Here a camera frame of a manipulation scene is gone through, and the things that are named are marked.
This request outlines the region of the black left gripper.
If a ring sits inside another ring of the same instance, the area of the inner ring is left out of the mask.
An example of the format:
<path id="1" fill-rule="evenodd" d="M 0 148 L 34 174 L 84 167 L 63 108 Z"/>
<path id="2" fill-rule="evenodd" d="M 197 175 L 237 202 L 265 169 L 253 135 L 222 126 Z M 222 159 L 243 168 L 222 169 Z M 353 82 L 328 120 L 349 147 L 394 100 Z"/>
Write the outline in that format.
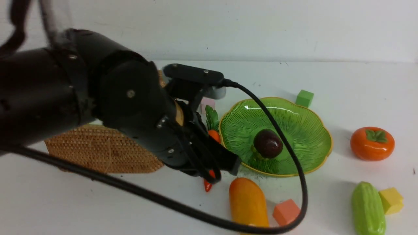
<path id="1" fill-rule="evenodd" d="M 213 171 L 208 183 L 220 181 L 218 171 L 237 176 L 239 156 L 205 134 L 183 108 L 176 101 L 125 101 L 119 105 L 119 130 L 172 169 L 192 176 Z"/>

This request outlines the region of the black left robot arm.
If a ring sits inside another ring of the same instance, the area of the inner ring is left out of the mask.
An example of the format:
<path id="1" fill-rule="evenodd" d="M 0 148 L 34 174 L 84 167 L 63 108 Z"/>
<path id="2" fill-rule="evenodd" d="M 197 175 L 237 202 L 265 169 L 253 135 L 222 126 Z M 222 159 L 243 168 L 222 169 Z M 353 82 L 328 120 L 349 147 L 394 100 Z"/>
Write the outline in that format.
<path id="1" fill-rule="evenodd" d="M 166 166 L 215 182 L 236 175 L 239 156 L 209 136 L 201 100 L 221 99 L 224 75 L 152 61 L 99 33 L 69 30 L 69 49 L 51 47 L 1 58 L 1 143 L 45 140 L 95 119 L 154 154 Z"/>

